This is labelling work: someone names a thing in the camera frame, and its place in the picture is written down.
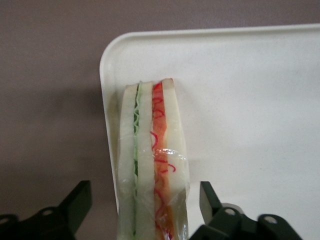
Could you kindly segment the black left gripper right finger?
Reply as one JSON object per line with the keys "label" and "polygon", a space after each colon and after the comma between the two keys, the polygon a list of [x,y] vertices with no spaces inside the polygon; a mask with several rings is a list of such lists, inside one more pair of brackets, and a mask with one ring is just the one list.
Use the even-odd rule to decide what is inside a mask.
{"label": "black left gripper right finger", "polygon": [[241,208],[221,203],[212,185],[202,181],[199,207],[204,220],[191,240],[300,240],[300,235],[282,217],[261,214],[256,220],[246,216]]}

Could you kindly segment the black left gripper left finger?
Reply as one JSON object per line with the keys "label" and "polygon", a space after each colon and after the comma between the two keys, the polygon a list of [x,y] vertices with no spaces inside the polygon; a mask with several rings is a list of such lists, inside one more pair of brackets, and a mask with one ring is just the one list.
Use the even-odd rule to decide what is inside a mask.
{"label": "black left gripper left finger", "polygon": [[25,220],[15,214],[0,216],[2,240],[74,240],[92,207],[89,180],[80,181],[58,206],[45,207]]}

